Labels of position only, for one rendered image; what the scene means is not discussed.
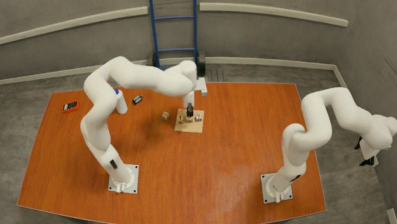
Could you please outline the white plastic bottle with blue cap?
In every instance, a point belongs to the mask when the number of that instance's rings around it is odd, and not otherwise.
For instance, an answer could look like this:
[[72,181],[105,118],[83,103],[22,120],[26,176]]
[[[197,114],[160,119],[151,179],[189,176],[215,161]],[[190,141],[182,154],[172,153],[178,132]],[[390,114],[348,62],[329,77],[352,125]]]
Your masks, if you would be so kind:
[[116,105],[117,111],[119,114],[124,114],[127,112],[127,105],[125,103],[125,99],[123,97],[123,93],[121,90],[114,89],[114,91],[117,94],[118,102]]

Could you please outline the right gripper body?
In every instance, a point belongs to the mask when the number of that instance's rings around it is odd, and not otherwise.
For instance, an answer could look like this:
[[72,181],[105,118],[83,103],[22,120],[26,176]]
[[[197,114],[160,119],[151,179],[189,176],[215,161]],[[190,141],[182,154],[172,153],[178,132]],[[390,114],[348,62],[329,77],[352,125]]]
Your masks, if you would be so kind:
[[370,147],[363,139],[359,142],[359,145],[361,147],[361,151],[363,153],[365,160],[368,160],[369,158],[376,156],[376,154],[378,154],[378,152],[380,151]]

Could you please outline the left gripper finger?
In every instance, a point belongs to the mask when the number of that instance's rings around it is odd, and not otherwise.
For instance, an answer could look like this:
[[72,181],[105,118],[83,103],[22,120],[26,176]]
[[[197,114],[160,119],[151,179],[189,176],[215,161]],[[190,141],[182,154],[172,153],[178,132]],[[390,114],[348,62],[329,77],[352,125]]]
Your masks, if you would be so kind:
[[[188,110],[188,108],[189,108],[189,110]],[[188,103],[186,114],[187,114],[187,117],[192,117],[193,116],[193,107],[192,107],[191,103]]]

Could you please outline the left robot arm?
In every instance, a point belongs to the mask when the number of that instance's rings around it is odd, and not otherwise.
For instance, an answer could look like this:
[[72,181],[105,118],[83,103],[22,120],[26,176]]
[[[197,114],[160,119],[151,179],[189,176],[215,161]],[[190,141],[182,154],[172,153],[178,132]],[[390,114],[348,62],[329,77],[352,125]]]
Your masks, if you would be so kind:
[[[114,79],[127,89],[148,89],[170,97],[184,97],[200,90],[207,96],[204,78],[197,80],[197,68],[190,60],[162,71],[156,67],[131,63],[125,57],[116,57],[94,71],[84,82],[84,91],[93,102],[93,108],[81,121],[84,140],[101,166],[112,177],[116,192],[131,187],[135,177],[131,169],[119,158],[111,145],[107,119],[116,108],[116,92],[108,84]],[[125,187],[125,188],[124,188]]]

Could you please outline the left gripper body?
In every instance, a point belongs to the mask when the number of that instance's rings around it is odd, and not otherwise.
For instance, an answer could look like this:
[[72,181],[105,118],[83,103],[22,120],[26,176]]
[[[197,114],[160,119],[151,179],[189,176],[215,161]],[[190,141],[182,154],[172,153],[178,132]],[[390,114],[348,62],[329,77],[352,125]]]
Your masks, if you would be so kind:
[[188,107],[188,103],[191,103],[192,107],[194,107],[194,91],[183,97],[184,108]]

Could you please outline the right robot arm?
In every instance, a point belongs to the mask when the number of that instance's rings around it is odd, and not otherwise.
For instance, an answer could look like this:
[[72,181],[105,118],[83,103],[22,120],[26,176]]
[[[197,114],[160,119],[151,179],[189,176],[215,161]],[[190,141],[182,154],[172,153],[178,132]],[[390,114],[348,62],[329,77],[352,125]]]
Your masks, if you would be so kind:
[[[298,123],[282,133],[284,166],[266,183],[265,189],[276,202],[284,199],[288,187],[306,172],[306,160],[311,150],[325,145],[331,138],[332,128],[326,108],[332,106],[338,124],[345,130],[358,133],[366,143],[377,150],[388,150],[397,133],[393,117],[371,115],[358,107],[350,91],[344,87],[330,88],[306,95],[301,109],[307,131]],[[285,151],[286,150],[286,151]]]

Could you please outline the tan square mat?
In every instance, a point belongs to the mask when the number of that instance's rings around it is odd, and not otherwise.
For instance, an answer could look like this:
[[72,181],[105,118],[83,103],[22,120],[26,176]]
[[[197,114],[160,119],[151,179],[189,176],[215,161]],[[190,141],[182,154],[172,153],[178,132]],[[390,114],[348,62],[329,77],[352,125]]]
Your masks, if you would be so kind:
[[[187,123],[187,121],[186,121],[186,116],[187,116],[186,112],[187,112],[187,109],[178,109],[178,115],[177,116],[183,116],[184,123],[178,124],[178,119],[176,119],[175,131],[202,133],[203,120],[204,120],[204,111],[193,110],[193,122],[192,123]],[[201,122],[196,122],[196,118],[195,118],[196,114],[202,114],[202,121]]]

